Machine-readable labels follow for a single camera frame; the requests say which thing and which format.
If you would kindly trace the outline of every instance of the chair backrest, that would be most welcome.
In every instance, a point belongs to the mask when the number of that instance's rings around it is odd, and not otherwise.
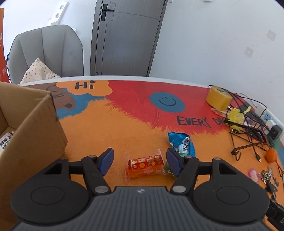
[[[47,26],[19,34],[11,46],[8,71],[19,84],[38,58],[60,77],[83,76],[83,46],[71,27]]]

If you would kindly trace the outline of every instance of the blue wrapper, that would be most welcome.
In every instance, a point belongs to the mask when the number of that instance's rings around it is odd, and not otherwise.
[[[194,156],[195,149],[190,139],[190,136],[186,133],[168,132],[169,142],[172,148],[180,154],[180,156]]]

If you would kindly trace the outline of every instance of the cushion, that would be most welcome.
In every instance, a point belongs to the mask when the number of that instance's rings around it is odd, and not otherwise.
[[[29,83],[44,79],[58,79],[59,75],[50,70],[39,58],[37,58],[26,71],[21,83]]]

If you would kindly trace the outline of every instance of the door frame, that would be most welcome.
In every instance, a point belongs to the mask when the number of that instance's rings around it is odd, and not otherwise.
[[[150,74],[150,70],[152,67],[154,54],[156,51],[158,38],[159,38],[159,34],[160,34],[160,30],[161,30],[162,22],[164,19],[167,4],[168,4],[168,0],[164,0],[164,5],[163,5],[163,9],[162,9],[162,13],[161,13],[161,17],[160,17],[160,21],[158,25],[158,30],[157,30],[157,34],[155,37],[150,61],[149,61],[149,69],[148,69],[146,77],[149,77],[149,74]],[[95,64],[96,64],[96,52],[97,52],[97,37],[98,37],[99,23],[100,23],[100,18],[101,18],[102,5],[103,5],[103,0],[97,0],[96,8],[95,8],[94,23],[93,23],[92,40],[91,40],[90,75],[95,75],[96,73]]]

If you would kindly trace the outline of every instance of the yellow tape roll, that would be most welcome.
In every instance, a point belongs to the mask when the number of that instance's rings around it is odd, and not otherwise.
[[[232,100],[232,96],[217,86],[212,86],[208,92],[206,102],[215,109],[225,111]]]

